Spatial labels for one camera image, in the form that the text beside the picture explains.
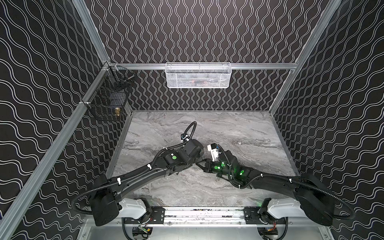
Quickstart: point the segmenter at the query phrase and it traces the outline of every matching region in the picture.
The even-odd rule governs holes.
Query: wavy patterned wall
[[[338,240],[384,239],[383,62],[384,1],[343,0],[275,115],[299,172],[354,206]]]
[[[328,0],[85,2],[115,63],[291,63]]]
[[[0,0],[0,219],[101,68],[72,2]]]
[[[135,110],[269,110],[289,70],[233,70],[225,89],[168,88],[164,71],[138,71],[129,95]],[[117,76],[123,78],[126,71]]]
[[[70,208],[70,201],[107,171],[125,118],[105,123],[86,113],[11,239],[77,238],[83,215]]]

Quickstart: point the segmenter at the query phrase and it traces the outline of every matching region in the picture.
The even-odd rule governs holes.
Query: white wire basket
[[[230,63],[166,63],[169,88],[227,88]]]

